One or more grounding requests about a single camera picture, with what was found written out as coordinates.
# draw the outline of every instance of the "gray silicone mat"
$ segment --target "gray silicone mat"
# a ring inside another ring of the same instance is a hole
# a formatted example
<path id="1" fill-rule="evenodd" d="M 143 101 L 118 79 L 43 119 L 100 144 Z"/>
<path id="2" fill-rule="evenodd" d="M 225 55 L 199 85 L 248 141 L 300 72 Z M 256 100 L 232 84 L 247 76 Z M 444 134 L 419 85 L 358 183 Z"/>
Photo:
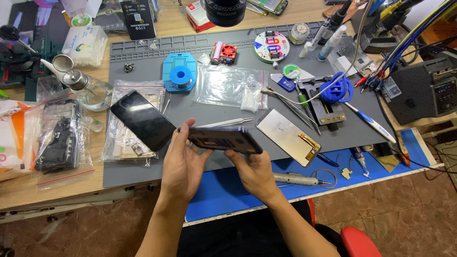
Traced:
<path id="1" fill-rule="evenodd" d="M 321 24 L 322 21 L 308 23 L 311 28 L 308 41 L 312 40 Z M 300 59 L 298 54 L 303 45 L 295 46 L 291 44 L 289 55 L 279 63 L 277 70 L 275 70 L 271 64 L 263 63 L 255 56 L 253 42 L 258 34 L 267 30 L 274 30 L 288 36 L 292 26 L 293 24 L 260 27 L 251 30 L 249 35 L 249 29 L 245 29 L 165 37 L 155 41 L 157 49 L 152 51 L 148 50 L 148 45 L 152 44 L 154 41 L 153 39 L 144 40 L 144 45 L 141 45 L 136 41 L 111 43 L 109 82 L 114 84 L 114 81 L 118 79 L 127 81 L 161 80 L 162 62 L 169 53 L 191 53 L 195 60 L 197 60 L 203 53 L 209 54 L 217 41 L 237 46 L 238 52 L 235 64 L 232 64 L 232 67 L 267 70 L 272 74 L 281 73 L 284 65 L 294 63 L 316 77 L 334 75 L 335 73 L 328 61 L 321 63 L 316 60 L 316 56 L 321 50 L 321 46 L 318 46 L 315 51 L 309 52 L 304 59 Z M 135 70 L 130 73 L 125 73 L 122 66 L 126 62 L 134 63 Z M 355 84 L 359 79 L 360 76 L 355 75 L 352 77 L 351 81 Z M 268 85 L 290 99 L 298 99 L 295 91 L 287 93 L 272 80 L 268 80 Z M 390 132 L 387 121 L 384 119 L 381 109 L 378 106 L 375 94 L 369 91 L 366 91 L 363 94 L 360 94 L 359 92 L 359 89 L 355 89 L 351 104 L 372 117 Z M 236 107 L 201 104 L 192 101 L 192 96 L 193 92 L 190 94 L 166 94 L 165 101 L 171 99 L 171 102 L 165 115 L 176 126 L 179 126 L 184 120 L 190 117 L 197 119 L 196 126 L 236 118 L 254 117 L 252 122 L 245 123 L 245 125 L 261 147 L 268 151 L 271 159 L 277 160 L 289 157 L 254 126 L 255 122 L 266 110 L 259 110 L 256 113 L 252 113 L 241 111 L 240 108 Z M 320 143 L 322 145 L 322 152 L 386 142 L 384 137 L 378 134 L 369 125 L 365 124 L 364 121 L 358 118 L 357 115 L 346 106 L 343 106 L 343 110 L 347 120 L 338 124 L 340 129 L 335 132 L 330 132 L 326 126 L 322 126 L 320 127 L 322 132 L 321 136 L 318 136 L 315 130 L 303 123 L 303 121 L 292 113 L 292 111 L 275 96 L 268 96 L 268 106 L 278 110 L 286 118 Z M 166 148 L 167 147 L 164 147 L 159 152 L 158 160 L 151 160 L 150 167 L 145 167 L 141 164 L 105 162 L 103 187 L 127 185 L 161 178 Z M 208 160 L 205 170 L 210 171 L 232 166 L 233 164 L 221 151 L 216 151 Z"/>

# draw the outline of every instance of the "hand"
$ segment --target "hand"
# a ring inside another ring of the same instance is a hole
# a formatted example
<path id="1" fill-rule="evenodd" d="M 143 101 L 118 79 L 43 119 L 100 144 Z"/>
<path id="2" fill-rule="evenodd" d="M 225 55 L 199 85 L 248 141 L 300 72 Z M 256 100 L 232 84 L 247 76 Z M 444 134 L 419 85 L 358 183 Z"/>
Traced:
<path id="1" fill-rule="evenodd" d="M 199 154 L 200 148 L 191 145 L 187 137 L 189 127 L 195 123 L 194 118 L 186 120 L 181 125 L 181 131 L 176 129 L 171 138 L 170 146 L 164 160 L 161 191 L 174 200 L 190 202 L 197 192 L 202 180 L 203 168 L 213 150 L 205 150 Z"/>
<path id="2" fill-rule="evenodd" d="M 224 154 L 235 164 L 246 190 L 265 205 L 269 206 L 278 197 L 283 196 L 276 186 L 270 156 L 266 151 L 259 155 L 246 155 L 247 163 L 233 150 L 226 150 Z"/>

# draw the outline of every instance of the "red cooling fan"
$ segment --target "red cooling fan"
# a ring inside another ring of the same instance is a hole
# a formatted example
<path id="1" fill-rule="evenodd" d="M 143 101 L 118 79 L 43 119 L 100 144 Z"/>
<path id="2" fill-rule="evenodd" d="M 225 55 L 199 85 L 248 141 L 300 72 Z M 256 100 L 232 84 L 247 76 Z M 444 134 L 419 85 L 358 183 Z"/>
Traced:
<path id="1" fill-rule="evenodd" d="M 236 56 L 236 46 L 223 44 L 221 48 L 221 59 L 231 64 Z"/>

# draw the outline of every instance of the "red chair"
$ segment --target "red chair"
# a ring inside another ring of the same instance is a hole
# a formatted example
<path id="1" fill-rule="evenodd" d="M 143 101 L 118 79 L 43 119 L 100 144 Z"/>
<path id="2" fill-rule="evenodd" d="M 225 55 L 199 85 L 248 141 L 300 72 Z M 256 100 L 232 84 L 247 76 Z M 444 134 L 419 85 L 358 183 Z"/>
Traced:
<path id="1" fill-rule="evenodd" d="M 316 213 L 314 211 L 314 203 L 312 199 L 307 199 L 309 210 L 311 211 L 311 221 L 313 227 L 319 231 L 328 241 L 336 245 L 339 248 L 339 245 L 344 247 L 344 250 L 347 252 L 347 256 L 350 257 L 381 257 L 381 253 L 374 245 L 373 241 L 365 235 L 362 231 L 353 228 L 346 227 L 343 228 L 338 236 L 331 228 L 315 223 Z M 338 249 L 338 252 L 341 256 L 346 255 L 344 250 Z"/>

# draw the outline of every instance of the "black pants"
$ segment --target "black pants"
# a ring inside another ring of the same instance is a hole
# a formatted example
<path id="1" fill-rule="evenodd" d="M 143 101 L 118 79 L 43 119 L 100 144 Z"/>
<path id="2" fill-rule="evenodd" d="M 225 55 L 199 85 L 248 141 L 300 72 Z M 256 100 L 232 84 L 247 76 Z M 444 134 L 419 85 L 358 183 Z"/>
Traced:
<path id="1" fill-rule="evenodd" d="M 307 201 L 292 203 L 311 224 Z M 331 228 L 316 224 L 316 230 L 338 248 L 347 252 L 341 237 Z M 182 229 L 178 256 L 291 256 L 276 222 L 268 209 L 209 221 Z"/>

